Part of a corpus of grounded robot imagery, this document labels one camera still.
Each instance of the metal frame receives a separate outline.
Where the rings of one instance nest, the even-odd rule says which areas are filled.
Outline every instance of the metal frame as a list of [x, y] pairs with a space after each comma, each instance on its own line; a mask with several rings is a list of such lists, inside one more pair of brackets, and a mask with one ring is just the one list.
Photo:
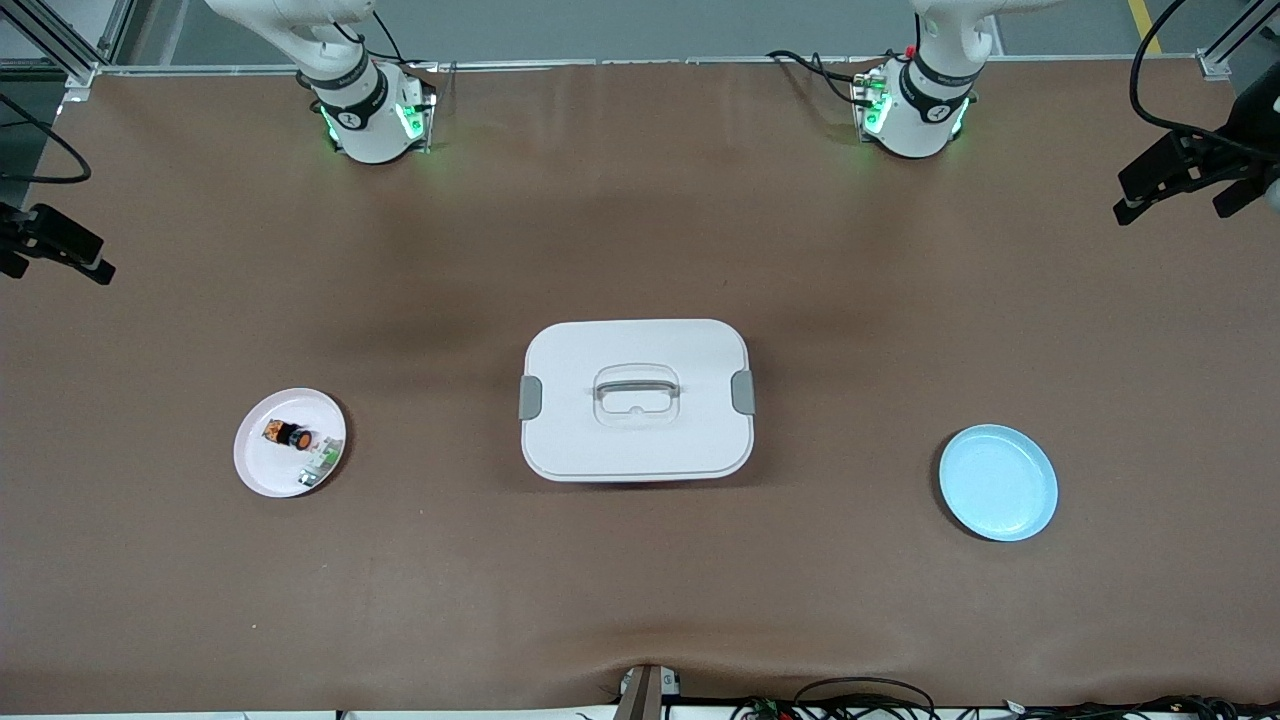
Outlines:
[[106, 65], [97, 47], [42, 0], [0, 0], [0, 15], [67, 73], [68, 85], [88, 87], [93, 73]]
[[1212, 45], [1196, 51], [1204, 79], [1230, 79], [1231, 54], [1280, 9], [1280, 0], [1253, 0]]

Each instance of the round plate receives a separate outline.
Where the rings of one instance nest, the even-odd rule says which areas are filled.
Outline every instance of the round plate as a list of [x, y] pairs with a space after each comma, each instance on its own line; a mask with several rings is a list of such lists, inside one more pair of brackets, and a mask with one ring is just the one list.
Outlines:
[[[262, 430], [270, 420], [284, 420], [314, 430], [317, 442], [325, 436], [342, 441], [343, 447], [338, 450], [338, 461], [342, 461], [347, 421], [338, 404], [320, 391], [305, 387], [282, 389], [255, 405], [236, 432], [236, 471], [253, 492], [268, 497], [293, 497], [314, 489], [298, 482], [298, 473], [311, 454], [264, 438]], [[320, 478], [315, 487], [324, 480]]]
[[938, 466], [956, 519], [995, 541], [1027, 539], [1057, 509], [1057, 475], [1032, 438], [1004, 425], [974, 425], [951, 438]]

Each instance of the black band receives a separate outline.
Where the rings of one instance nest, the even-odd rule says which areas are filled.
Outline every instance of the black band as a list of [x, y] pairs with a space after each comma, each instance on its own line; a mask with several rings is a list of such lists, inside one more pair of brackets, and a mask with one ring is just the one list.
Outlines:
[[369, 118], [387, 101], [387, 76], [381, 70], [378, 70], [378, 85], [369, 94], [369, 97], [346, 108], [330, 105], [329, 102], [321, 102], [321, 105], [324, 105], [325, 113], [333, 118], [333, 122], [346, 129], [365, 129], [369, 126]]
[[910, 70], [911, 65], [902, 65], [902, 74], [899, 76], [899, 85], [902, 87], [902, 97], [906, 102], [915, 108], [920, 113], [920, 120], [936, 126], [938, 123], [947, 122], [951, 115], [964, 105], [968, 94], [959, 97], [952, 97], [951, 100], [940, 100], [925, 95], [915, 83], [911, 81]]
[[919, 50], [916, 50], [915, 56], [911, 58], [911, 61], [915, 63], [915, 67], [920, 69], [920, 74], [924, 76], [925, 79], [929, 79], [945, 87], [964, 87], [966, 85], [973, 85], [973, 81], [978, 79], [978, 76], [982, 74], [982, 68], [978, 68], [978, 72], [973, 73], [972, 76], [964, 76], [964, 77], [945, 76], [938, 70], [931, 68], [928, 63], [924, 61], [924, 58], [920, 56]]
[[347, 74], [342, 77], [335, 77], [333, 79], [316, 79], [310, 76], [302, 76], [302, 77], [307, 78], [307, 82], [311, 83], [311, 87], [314, 90], [342, 90], [343, 87], [356, 85], [356, 81], [360, 79], [360, 76], [365, 74], [365, 68], [367, 65], [369, 65], [369, 50], [361, 50], [360, 61], [356, 63], [356, 67], [351, 68], [351, 70], [348, 70]]

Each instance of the light blue plate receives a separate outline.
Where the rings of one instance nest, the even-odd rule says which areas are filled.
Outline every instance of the light blue plate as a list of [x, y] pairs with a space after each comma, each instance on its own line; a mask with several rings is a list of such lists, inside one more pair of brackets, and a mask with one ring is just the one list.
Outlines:
[[938, 466], [956, 519], [995, 541], [1027, 539], [1057, 509], [1057, 475], [1032, 438], [1004, 425], [974, 425], [951, 438]]

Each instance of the white lid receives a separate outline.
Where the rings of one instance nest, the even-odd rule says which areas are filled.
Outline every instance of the white lid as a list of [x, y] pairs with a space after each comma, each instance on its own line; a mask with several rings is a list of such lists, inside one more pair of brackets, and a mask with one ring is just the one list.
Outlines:
[[529, 345], [521, 442], [564, 482], [721, 478], [746, 462], [746, 343], [719, 320], [552, 325]]

